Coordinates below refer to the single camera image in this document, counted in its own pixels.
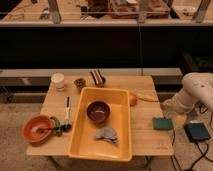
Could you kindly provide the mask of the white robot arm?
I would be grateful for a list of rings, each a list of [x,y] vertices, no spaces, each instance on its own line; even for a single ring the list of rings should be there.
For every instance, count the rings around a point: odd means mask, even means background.
[[[177,114],[187,114],[200,101],[213,113],[213,73],[187,73],[182,78],[182,88],[163,105]]]

